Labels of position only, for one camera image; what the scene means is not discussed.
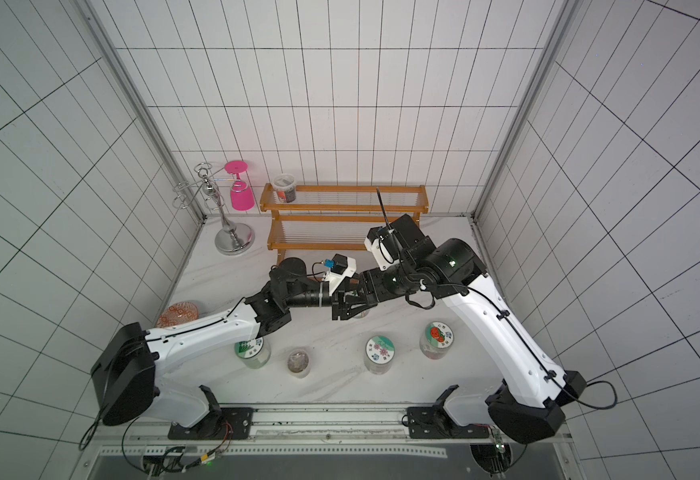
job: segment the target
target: metal frame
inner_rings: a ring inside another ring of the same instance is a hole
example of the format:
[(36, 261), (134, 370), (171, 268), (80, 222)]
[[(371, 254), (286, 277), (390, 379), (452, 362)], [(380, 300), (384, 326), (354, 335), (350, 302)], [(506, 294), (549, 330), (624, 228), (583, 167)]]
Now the metal frame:
[[(107, 62), (115, 81), (118, 82), (118, 86), (123, 90), (125, 97), (136, 113), (136, 117), (142, 121), (144, 128), (147, 130), (147, 135), (150, 137), (153, 145), (158, 149), (158, 154), (163, 159), (163, 164), (168, 168), (168, 172), (171, 174), (174, 184), (185, 181), (185, 177), (182, 175), (182, 169), (178, 166), (176, 159), (174, 159), (171, 153), (171, 149), (168, 148), (168, 144), (158, 129), (158, 125), (155, 123), (149, 110), (147, 110), (147, 104), (144, 102), (142, 95), (137, 91), (131, 76), (128, 74), (128, 71), (125, 69), (120, 59), (120, 55), (118, 55), (115, 50), (112, 40), (110, 40), (109, 35), (102, 26), (95, 9), (88, 3), (88, 0), (71, 0), (71, 3), (76, 7), (83, 22), (88, 25), (88, 31), (94, 37), (94, 41), (99, 51), (102, 53), (102, 58)], [(203, 220), (205, 216), (197, 200), (193, 200), (190, 205), (192, 213), (198, 220)]]
[(502, 146), (499, 148), (499, 155), (497, 156), (497, 161), (494, 163), (491, 171), (489, 173), (489, 180), (486, 183), (486, 187), (483, 188), (483, 192), (480, 194), (480, 199), (478, 201), (478, 206), (473, 210), (473, 218), (477, 221), (480, 214), (483, 212), (483, 208), (486, 207), (486, 202), (488, 201), (489, 195), (491, 195), (491, 190), (495, 187), (497, 183), (497, 178), (499, 178), (499, 172), (502, 171), (502, 167), (505, 166), (507, 160), (509, 159), (509, 152), (515, 147), (518, 141), (518, 135), (520, 129), (523, 127), (523, 123), (527, 120), (529, 112), (531, 111), (531, 106), (534, 101), (537, 100), (542, 85), (544, 84), (547, 74), (555, 63), (555, 58), (560, 50), (560, 45), (564, 41), (566, 33), (568, 33), (570, 25), (574, 20), (576, 11), (582, 4), (582, 0), (566, 0), (564, 6), (560, 9), (558, 18), (556, 19), (553, 31), (550, 33), (550, 37), (547, 38), (547, 42), (544, 45), (544, 50), (542, 53), (542, 58), (540, 58), (537, 67), (534, 69), (534, 74), (531, 77), (531, 81), (526, 87), (526, 91), (523, 92), (523, 100), (520, 102), (518, 110), (515, 112), (515, 117), (510, 125), (509, 131), (507, 132), (507, 137), (505, 137), (502, 142)]
[[(255, 408), (248, 440), (231, 443), (225, 455), (398, 455), (443, 458), (445, 452), (437, 446), (449, 444), (494, 443), (494, 438), (413, 439), (401, 424), (406, 408), (429, 406), (410, 403), (305, 403), (253, 404)], [(161, 455), (166, 448), (186, 445), (186, 454), (205, 452), (219, 440), (178, 442), (166, 436), (168, 422), (135, 422), (124, 441), (130, 456), (147, 452)], [(126, 426), (100, 427), (91, 444), (81, 455), (72, 480), (85, 480), (99, 456), (121, 456), (121, 438)], [(504, 442), (513, 441), (502, 435)], [(560, 445), (558, 457), (566, 472), (565, 459), (578, 466), (570, 444), (574, 440), (566, 425), (556, 436), (541, 442)], [(577, 480), (581, 475), (567, 478)]]

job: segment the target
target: robotic arm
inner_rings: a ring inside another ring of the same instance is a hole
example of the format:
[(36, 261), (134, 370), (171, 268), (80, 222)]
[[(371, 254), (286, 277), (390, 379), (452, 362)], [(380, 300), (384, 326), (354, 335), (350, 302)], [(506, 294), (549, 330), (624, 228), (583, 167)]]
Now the robotic arm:
[[(565, 419), (561, 407), (580, 397), (585, 381), (539, 348), (470, 246), (452, 238), (436, 248), (408, 215), (372, 228), (365, 245), (377, 268), (357, 273), (354, 259), (335, 255), (329, 272), (316, 281), (302, 260), (287, 258), (270, 270), (259, 293), (223, 312), (146, 332), (138, 323), (124, 326), (91, 371), (105, 425), (143, 414), (201, 428), (219, 405), (208, 387), (191, 388), (167, 377), (183, 362), (278, 330), (291, 321), (291, 307), (330, 306), (333, 320), (348, 320), (403, 296), (424, 309), (443, 299), (489, 352), (504, 380), (486, 403), (503, 432), (521, 443), (554, 435)], [(421, 291), (431, 293), (429, 306), (410, 298)]]

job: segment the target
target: clear plastic jar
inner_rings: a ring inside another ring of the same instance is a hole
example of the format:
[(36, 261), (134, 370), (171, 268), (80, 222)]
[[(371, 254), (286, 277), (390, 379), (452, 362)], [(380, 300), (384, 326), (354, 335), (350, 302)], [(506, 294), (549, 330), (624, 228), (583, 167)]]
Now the clear plastic jar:
[(419, 350), (432, 360), (442, 359), (453, 345), (453, 332), (449, 325), (434, 321), (427, 324), (419, 337)]
[(385, 336), (373, 336), (366, 342), (363, 357), (369, 372), (381, 375), (392, 366), (395, 345)]
[(235, 355), (250, 369), (265, 366), (270, 353), (270, 346), (263, 338), (235, 343)]

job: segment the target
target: plastic container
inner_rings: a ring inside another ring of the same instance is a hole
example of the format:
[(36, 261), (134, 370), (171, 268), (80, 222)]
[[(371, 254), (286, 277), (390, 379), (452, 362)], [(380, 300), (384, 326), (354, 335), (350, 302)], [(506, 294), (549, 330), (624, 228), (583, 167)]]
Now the plastic container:
[(430, 322), (419, 337), (419, 350), (432, 360), (442, 359), (453, 345), (453, 332), (443, 322)]
[(369, 372), (381, 375), (392, 366), (395, 345), (385, 336), (373, 336), (366, 342), (364, 363)]
[(270, 346), (263, 338), (235, 343), (235, 355), (250, 369), (265, 366), (270, 359), (270, 353)]
[(278, 200), (289, 204), (297, 199), (297, 181), (294, 175), (280, 174), (272, 180), (272, 190), (278, 195)]
[(310, 366), (310, 356), (306, 351), (297, 349), (288, 354), (286, 367), (288, 372), (297, 379), (305, 378), (310, 372)]

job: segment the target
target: round lid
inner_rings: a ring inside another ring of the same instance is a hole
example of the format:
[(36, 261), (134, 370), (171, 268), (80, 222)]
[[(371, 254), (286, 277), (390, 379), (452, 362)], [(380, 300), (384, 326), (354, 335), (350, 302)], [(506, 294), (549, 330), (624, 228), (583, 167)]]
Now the round lid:
[(250, 359), (252, 356), (259, 353), (264, 343), (265, 340), (261, 338), (235, 343), (235, 355), (239, 356), (241, 359)]
[(366, 344), (366, 355), (374, 363), (388, 363), (394, 354), (395, 345), (385, 336), (373, 336)]
[(249, 166), (243, 160), (232, 160), (225, 164), (225, 171), (230, 175), (242, 174)]
[(424, 329), (427, 342), (437, 349), (444, 349), (453, 343), (453, 332), (443, 322), (430, 322)]

